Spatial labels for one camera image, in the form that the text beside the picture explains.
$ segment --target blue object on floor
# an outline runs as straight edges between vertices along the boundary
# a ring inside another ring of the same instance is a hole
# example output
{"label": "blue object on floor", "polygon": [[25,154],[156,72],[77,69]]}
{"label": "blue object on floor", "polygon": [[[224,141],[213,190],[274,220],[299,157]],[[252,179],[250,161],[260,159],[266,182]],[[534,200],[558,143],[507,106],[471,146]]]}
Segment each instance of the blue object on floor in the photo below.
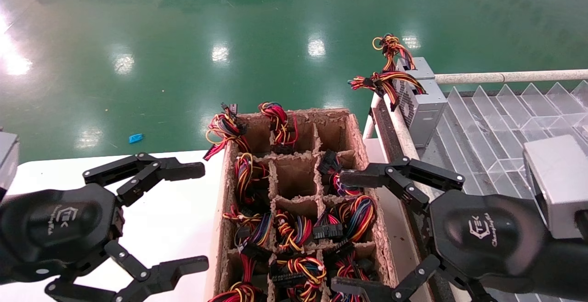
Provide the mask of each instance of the blue object on floor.
{"label": "blue object on floor", "polygon": [[129,137],[129,143],[135,143],[143,140],[143,133],[133,134]]}

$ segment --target white table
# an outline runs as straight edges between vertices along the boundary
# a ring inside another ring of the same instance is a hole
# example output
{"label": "white table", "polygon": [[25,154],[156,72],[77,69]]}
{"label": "white table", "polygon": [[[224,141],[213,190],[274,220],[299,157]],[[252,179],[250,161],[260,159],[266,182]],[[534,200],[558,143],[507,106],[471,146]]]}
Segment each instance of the white table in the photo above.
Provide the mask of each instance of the white table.
{"label": "white table", "polygon": [[[162,181],[130,208],[124,208],[124,236],[120,244],[147,268],[169,260],[205,255],[210,268],[214,258],[210,242],[218,239],[214,226],[215,210],[221,182],[224,152],[209,162],[202,157],[206,151],[152,154],[154,157],[176,157],[182,163],[203,162],[206,175],[200,179]],[[71,160],[37,161],[21,164],[8,191],[23,194],[43,189],[75,189],[84,186],[82,173],[124,156],[75,158]],[[116,191],[124,181],[108,189]],[[38,283],[14,283],[0,286],[0,300],[54,302],[44,294],[45,286],[55,277]],[[122,268],[108,259],[95,271],[75,283],[119,291],[132,281]],[[204,300],[206,273],[185,275],[174,291],[150,296],[148,302],[200,302]]]}

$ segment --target power supply unit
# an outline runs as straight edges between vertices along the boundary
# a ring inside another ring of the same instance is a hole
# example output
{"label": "power supply unit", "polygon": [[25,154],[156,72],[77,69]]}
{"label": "power supply unit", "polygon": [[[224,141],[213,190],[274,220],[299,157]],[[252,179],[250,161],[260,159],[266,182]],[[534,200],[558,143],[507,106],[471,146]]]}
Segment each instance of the power supply unit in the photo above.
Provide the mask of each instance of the power supply unit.
{"label": "power supply unit", "polygon": [[409,70],[401,58],[396,64],[397,70],[416,78],[426,94],[417,94],[412,84],[400,80],[394,80],[393,86],[398,93],[398,107],[401,109],[414,146],[424,148],[433,137],[447,99],[435,82],[435,74],[424,57],[414,57],[413,62],[415,69]]}

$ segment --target white pipe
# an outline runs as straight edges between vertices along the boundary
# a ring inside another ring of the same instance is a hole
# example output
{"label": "white pipe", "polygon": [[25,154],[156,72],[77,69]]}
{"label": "white pipe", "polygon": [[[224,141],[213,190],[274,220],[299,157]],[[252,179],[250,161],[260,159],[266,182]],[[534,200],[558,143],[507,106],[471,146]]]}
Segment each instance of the white pipe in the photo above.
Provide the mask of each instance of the white pipe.
{"label": "white pipe", "polygon": [[435,74],[435,82],[437,84],[483,84],[486,82],[535,82],[586,79],[588,79],[588,69],[489,72],[486,74]]}

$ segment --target black connector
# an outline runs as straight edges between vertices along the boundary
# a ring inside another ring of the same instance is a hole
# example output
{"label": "black connector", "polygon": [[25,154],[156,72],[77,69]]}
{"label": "black connector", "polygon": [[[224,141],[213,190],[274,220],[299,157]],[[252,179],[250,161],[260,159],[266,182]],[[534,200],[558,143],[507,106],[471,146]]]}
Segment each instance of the black connector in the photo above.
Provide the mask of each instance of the black connector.
{"label": "black connector", "polygon": [[245,191],[254,201],[248,204],[251,210],[263,214],[269,212],[269,180],[260,179],[251,182],[251,186]]}
{"label": "black connector", "polygon": [[251,236],[251,228],[249,226],[241,226],[237,229],[237,238],[245,239]]}
{"label": "black connector", "polygon": [[233,104],[229,104],[229,105],[221,103],[220,107],[222,108],[223,111],[227,111],[227,109],[228,109],[228,113],[233,120],[237,119],[237,103],[233,103]]}
{"label": "black connector", "polygon": [[258,215],[259,214],[259,212],[256,212],[255,210],[253,210],[252,208],[249,208],[246,205],[240,206],[239,207],[239,212],[241,214],[243,214],[243,216],[246,216],[246,217],[249,217],[249,218],[255,217],[255,215]]}
{"label": "black connector", "polygon": [[281,144],[277,143],[275,145],[269,146],[269,149],[276,154],[282,154],[282,155],[294,154],[294,147],[292,147],[292,145],[281,145]]}
{"label": "black connector", "polygon": [[259,262],[264,263],[267,262],[267,260],[269,260],[271,256],[271,251],[259,247],[254,243],[250,243],[247,240],[245,240],[239,247],[237,247],[237,250],[239,250],[241,254],[247,256],[248,258],[251,258],[252,260],[257,260]]}
{"label": "black connector", "polygon": [[247,124],[242,124],[242,123],[237,123],[237,122],[235,122],[235,124],[237,125],[237,130],[239,130],[238,135],[245,135],[247,133]]}
{"label": "black connector", "polygon": [[271,281],[276,287],[291,289],[306,283],[306,275],[304,273],[278,274],[272,276]]}
{"label": "black connector", "polygon": [[340,165],[337,165],[337,153],[332,151],[331,149],[327,149],[323,159],[319,163],[317,170],[322,174],[325,175],[329,172],[329,170],[334,169],[336,171],[341,170]]}
{"label": "black connector", "polygon": [[367,258],[362,258],[357,260],[357,266],[363,270],[365,273],[371,273],[373,271],[373,262],[368,260]]}
{"label": "black connector", "polygon": [[325,251],[325,253],[323,254],[325,266],[333,267],[336,262],[351,255],[353,250],[355,250],[355,247],[353,247],[353,242],[344,239],[343,241],[338,243],[334,248]]}
{"label": "black connector", "polygon": [[363,78],[363,84],[367,87],[373,87],[372,78]]}
{"label": "black connector", "polygon": [[314,239],[333,239],[343,236],[343,224],[321,225],[312,228]]}

